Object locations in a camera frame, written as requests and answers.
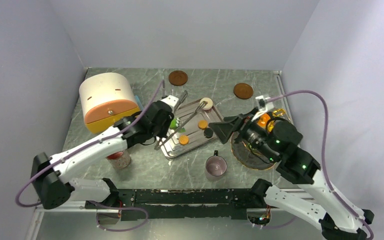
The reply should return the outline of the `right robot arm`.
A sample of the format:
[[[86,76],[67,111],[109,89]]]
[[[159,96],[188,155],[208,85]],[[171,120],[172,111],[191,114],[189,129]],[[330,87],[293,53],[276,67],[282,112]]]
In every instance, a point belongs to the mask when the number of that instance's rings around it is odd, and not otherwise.
[[[249,197],[255,207],[268,205],[289,212],[312,224],[327,240],[373,238],[369,226],[374,213],[351,204],[328,183],[320,163],[300,148],[303,136],[290,121],[271,112],[257,117],[254,109],[247,114],[226,117],[222,122],[211,122],[208,126],[223,144],[237,133],[236,142],[247,143],[252,150],[265,156],[267,162],[277,164],[276,170],[282,178],[314,199],[314,202],[306,201],[267,180],[258,179],[251,187]]]

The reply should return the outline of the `orange biscuit front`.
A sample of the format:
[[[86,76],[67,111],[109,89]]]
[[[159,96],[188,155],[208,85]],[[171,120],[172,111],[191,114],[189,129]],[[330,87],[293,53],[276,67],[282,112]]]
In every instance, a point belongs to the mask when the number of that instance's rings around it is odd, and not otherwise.
[[[189,137],[187,135],[181,135],[178,138],[178,142],[179,142],[179,144],[184,146],[184,145],[187,145],[190,142],[190,140],[189,140]]]

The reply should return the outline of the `orange donut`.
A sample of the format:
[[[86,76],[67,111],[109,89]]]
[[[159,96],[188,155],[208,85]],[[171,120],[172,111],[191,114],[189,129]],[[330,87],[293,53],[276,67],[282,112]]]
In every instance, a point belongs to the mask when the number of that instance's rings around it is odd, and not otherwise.
[[[271,116],[269,115],[268,112],[266,112],[266,113],[264,113],[263,115],[260,116],[259,120],[257,121],[257,124],[261,128],[266,128],[270,119],[271,119]]]

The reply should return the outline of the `green cake slice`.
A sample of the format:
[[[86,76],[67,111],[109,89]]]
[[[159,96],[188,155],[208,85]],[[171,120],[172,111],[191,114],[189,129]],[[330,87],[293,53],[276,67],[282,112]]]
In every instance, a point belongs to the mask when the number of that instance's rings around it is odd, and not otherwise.
[[[171,121],[169,129],[176,130],[178,127],[180,127],[181,121],[179,118],[175,118]]]

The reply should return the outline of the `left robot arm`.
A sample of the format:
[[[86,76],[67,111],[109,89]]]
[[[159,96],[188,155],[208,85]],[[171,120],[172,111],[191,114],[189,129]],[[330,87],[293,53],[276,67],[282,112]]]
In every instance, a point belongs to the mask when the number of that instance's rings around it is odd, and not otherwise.
[[[123,152],[148,140],[166,137],[174,119],[179,99],[169,95],[147,105],[140,113],[123,117],[96,137],[64,152],[33,158],[32,185],[46,210],[65,202],[94,201],[106,208],[114,207],[119,194],[110,180],[88,180],[77,172],[117,152]]]

